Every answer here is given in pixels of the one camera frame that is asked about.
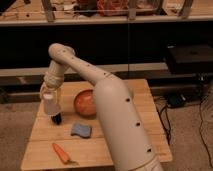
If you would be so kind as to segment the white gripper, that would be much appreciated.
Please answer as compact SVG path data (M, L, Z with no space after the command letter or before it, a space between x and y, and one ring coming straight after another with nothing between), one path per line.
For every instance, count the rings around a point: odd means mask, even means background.
M45 72L43 83L40 88L40 98L44 98L45 93L53 95L55 100L59 100L61 96L61 85L64 82L64 74L68 70L67 65L51 63L49 68ZM51 117L54 124L60 125L62 122L62 116L60 113Z

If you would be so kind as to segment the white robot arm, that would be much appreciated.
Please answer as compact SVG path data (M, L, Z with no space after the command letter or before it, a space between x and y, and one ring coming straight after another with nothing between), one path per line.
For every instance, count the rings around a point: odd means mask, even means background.
M61 113L59 90L64 73L71 68L94 86L97 116L115 169L163 171L127 84L112 73L76 57L69 46L53 43L48 53L51 62L40 89L44 112L52 118Z

